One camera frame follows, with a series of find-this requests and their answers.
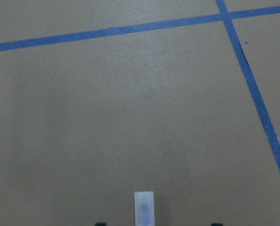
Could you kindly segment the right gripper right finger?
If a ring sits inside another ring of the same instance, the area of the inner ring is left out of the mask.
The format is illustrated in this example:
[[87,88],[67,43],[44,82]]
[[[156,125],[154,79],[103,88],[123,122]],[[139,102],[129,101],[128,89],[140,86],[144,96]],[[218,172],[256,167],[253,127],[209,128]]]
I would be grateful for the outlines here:
[[211,223],[211,226],[223,226],[221,223]]

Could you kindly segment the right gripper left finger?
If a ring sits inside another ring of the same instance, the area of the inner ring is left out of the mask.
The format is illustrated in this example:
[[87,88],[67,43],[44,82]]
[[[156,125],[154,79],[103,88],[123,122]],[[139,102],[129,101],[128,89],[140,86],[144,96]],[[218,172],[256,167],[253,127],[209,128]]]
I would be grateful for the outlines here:
[[106,222],[97,222],[95,226],[106,226]]

